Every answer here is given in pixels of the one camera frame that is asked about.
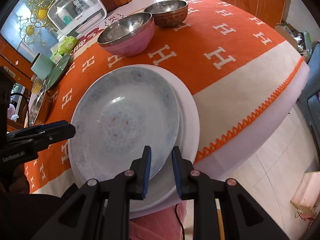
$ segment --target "copper bowl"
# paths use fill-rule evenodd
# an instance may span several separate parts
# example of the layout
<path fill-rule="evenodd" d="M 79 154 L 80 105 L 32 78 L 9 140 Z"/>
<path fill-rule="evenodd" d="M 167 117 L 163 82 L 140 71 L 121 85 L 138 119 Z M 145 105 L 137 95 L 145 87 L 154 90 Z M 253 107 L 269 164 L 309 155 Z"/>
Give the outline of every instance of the copper bowl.
<path fill-rule="evenodd" d="M 44 85 L 40 88 L 36 94 L 35 100 L 33 101 L 30 113 L 29 113 L 29 124 L 38 125 L 44 124 L 47 120 L 48 114 L 51 110 L 52 99 L 47 92 L 47 86 Z"/>
<path fill-rule="evenodd" d="M 182 23 L 188 15 L 188 3 L 168 0 L 154 3 L 143 10 L 152 14 L 155 24 L 161 28 L 172 28 Z"/>

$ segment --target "green plate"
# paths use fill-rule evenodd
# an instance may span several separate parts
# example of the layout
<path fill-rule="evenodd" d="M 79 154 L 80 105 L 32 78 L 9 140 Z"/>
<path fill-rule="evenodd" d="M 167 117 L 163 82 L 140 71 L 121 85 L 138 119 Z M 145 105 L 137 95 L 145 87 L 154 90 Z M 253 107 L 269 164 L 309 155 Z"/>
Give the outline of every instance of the green plate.
<path fill-rule="evenodd" d="M 67 65 L 70 60 L 70 54 L 66 54 L 59 60 L 59 62 L 51 70 L 45 85 L 47 85 L 47 90 L 52 88 L 54 85 L 58 84 L 60 79 L 63 77 L 67 70 Z"/>

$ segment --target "bottle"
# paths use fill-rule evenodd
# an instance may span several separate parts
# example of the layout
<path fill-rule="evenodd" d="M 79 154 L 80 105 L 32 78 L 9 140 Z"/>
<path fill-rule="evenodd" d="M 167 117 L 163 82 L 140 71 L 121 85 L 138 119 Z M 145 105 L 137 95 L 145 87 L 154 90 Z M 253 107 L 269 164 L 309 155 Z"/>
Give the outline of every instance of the bottle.
<path fill-rule="evenodd" d="M 63 7 L 57 6 L 57 14 L 65 25 L 68 25 L 73 20 L 69 12 Z"/>
<path fill-rule="evenodd" d="M 73 4 L 76 6 L 76 12 L 78 15 L 82 14 L 82 12 L 88 9 L 88 6 L 84 2 L 81 2 L 79 0 L 73 1 Z"/>

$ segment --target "wooden box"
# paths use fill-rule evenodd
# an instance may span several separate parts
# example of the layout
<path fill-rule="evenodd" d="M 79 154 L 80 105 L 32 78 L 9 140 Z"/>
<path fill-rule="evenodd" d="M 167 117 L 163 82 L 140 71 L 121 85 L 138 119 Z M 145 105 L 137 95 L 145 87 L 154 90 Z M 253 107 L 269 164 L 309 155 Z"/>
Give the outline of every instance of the wooden box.
<path fill-rule="evenodd" d="M 320 171 L 303 174 L 302 180 L 290 203 L 310 217 L 316 215 L 316 207 L 320 202 Z"/>

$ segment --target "white plate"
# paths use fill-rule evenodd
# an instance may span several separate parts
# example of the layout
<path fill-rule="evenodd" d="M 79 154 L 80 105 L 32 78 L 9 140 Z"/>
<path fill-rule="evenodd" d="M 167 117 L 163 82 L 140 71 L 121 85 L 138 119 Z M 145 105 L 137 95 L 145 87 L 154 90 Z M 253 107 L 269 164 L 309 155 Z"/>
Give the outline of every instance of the white plate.
<path fill-rule="evenodd" d="M 166 162 L 178 135 L 178 102 L 170 84 L 153 70 L 127 66 L 96 80 L 83 95 L 71 123 L 69 147 L 86 179 L 114 178 L 152 150 L 150 179 Z"/>
<path fill-rule="evenodd" d="M 199 145 L 200 123 L 194 99 L 185 84 L 171 72 L 153 65 L 139 65 L 152 69 L 162 75 L 172 86 L 180 107 L 179 132 L 176 144 L 179 146 L 182 157 L 193 162 Z M 72 171 L 76 184 L 81 187 L 86 179 L 77 170 L 72 154 L 69 154 Z M 147 197 L 143 201 L 131 200 L 130 212 L 141 211 L 166 200 L 176 190 L 171 156 L 167 159 L 162 169 L 149 181 Z"/>

